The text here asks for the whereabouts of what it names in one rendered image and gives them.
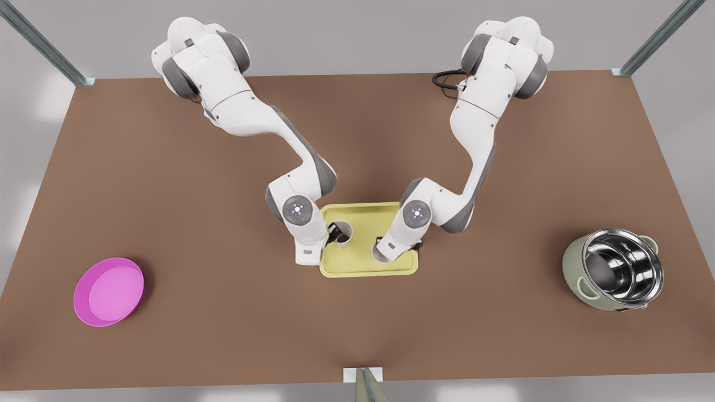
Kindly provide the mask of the yellow rectangular tray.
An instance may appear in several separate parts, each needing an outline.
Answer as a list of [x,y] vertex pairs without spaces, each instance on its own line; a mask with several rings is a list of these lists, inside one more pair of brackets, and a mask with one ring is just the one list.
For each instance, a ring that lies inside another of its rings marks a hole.
[[327,204],[321,209],[327,223],[345,221],[351,224],[353,235],[347,247],[330,243],[322,252],[320,272],[325,277],[368,277],[410,275],[418,270],[416,250],[409,250],[393,262],[378,262],[372,247],[378,236],[390,227],[400,208],[393,203]]

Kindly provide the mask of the steel pot with green outside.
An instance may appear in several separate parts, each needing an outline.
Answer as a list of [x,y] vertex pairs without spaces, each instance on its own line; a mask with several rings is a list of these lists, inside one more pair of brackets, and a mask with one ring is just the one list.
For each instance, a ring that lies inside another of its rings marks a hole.
[[562,259],[567,286],[595,309],[643,309],[664,287],[659,245],[646,235],[608,227],[574,240]]

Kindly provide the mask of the pink round bowl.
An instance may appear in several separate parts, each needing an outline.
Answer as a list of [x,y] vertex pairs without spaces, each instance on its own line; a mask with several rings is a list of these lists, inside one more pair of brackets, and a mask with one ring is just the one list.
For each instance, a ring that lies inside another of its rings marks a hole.
[[74,312],[92,327],[114,325],[132,314],[145,296],[145,275],[132,260],[102,260],[79,279],[73,295]]

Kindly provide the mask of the silver frame post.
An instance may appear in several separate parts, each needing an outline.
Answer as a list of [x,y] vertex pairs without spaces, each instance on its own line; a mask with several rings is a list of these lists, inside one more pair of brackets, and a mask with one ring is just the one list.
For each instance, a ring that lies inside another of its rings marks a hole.
[[610,69],[611,76],[632,77],[706,1],[682,0],[670,16],[621,67]]
[[75,87],[91,87],[96,84],[94,77],[84,76],[9,0],[0,0],[0,17]]
[[383,368],[343,368],[343,382],[354,382],[355,402],[390,402],[382,387]]

